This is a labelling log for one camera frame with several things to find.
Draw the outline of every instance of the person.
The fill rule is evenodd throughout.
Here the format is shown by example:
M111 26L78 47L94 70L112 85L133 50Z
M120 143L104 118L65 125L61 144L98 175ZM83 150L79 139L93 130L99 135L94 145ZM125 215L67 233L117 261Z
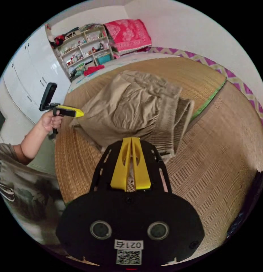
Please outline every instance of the person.
M0 144L0 194L24 231L48 248L60 245L55 232L65 204L56 176L27 165L49 132L61 127L62 118L59 111L57 116L48 111L20 144Z

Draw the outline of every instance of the woven mat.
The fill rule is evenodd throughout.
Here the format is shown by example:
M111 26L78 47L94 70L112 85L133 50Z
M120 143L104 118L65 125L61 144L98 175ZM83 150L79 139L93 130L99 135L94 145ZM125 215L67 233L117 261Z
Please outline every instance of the woven mat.
M98 76L66 96L64 104L81 108L110 80L124 70L153 73L183 87L182 97L195 101L194 112L225 82L225 77L198 62L184 58L161 58L131 63ZM100 153L73 129L72 118L64 117L55 146L55 165L59 186L67 203L88 192Z
M205 238L189 259L220 246L256 170L263 170L263 128L247 98L227 82L188 128L167 164L172 192L200 215Z

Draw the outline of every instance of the hand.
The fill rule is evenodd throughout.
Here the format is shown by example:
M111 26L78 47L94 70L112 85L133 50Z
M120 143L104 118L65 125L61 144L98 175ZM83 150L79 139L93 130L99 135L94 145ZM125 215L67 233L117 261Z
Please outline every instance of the hand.
M58 116L60 114L60 111L57 111L57 116L53 115L53 111L46 112L40 119L41 125L44 127L44 129L47 132L50 132L53 130L53 128L60 128L62 123L62 116Z

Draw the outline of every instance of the teal box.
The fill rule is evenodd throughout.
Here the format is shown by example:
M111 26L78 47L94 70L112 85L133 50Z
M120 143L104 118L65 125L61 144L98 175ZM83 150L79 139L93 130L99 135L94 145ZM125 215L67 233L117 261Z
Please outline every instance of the teal box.
M98 64L103 64L105 62L111 61L111 54L106 54L100 57L97 57Z

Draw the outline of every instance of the camera lens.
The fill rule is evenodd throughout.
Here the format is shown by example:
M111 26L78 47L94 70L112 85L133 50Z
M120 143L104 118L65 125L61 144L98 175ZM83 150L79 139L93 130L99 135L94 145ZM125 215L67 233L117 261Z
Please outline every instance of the camera lens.
M154 222L148 227L148 236L152 240L163 240L168 233L169 227L164 222Z
M105 221L95 221L90 227L90 232L95 238L104 240L111 236L111 226Z

